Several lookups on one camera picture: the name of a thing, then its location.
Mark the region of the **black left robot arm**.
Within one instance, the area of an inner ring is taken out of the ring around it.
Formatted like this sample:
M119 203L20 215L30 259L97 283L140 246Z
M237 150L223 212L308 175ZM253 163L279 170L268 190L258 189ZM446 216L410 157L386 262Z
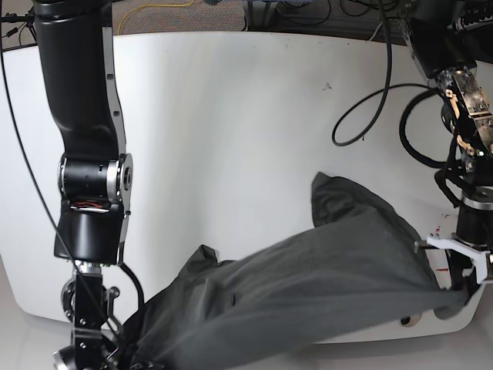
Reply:
M492 281L492 111L475 73L477 64L457 21L465 1L403 1L398 16L411 57L428 85L404 109L399 137L418 162L434 169L440 191L458 209L455 232L431 235L418 248L445 251L454 290L474 294ZM452 135L445 160L419 153L409 142L407 119L421 101L438 95L441 119Z

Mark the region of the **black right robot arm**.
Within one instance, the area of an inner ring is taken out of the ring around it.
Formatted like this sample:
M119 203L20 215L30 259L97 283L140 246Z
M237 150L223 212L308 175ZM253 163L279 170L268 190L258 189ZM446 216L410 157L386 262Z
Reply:
M33 8L45 91L64 143L54 254L74 265L64 292L71 344L55 362L69 369L127 369L132 338L102 333L114 319L102 269L122 262L132 173L116 88L112 4L36 1Z

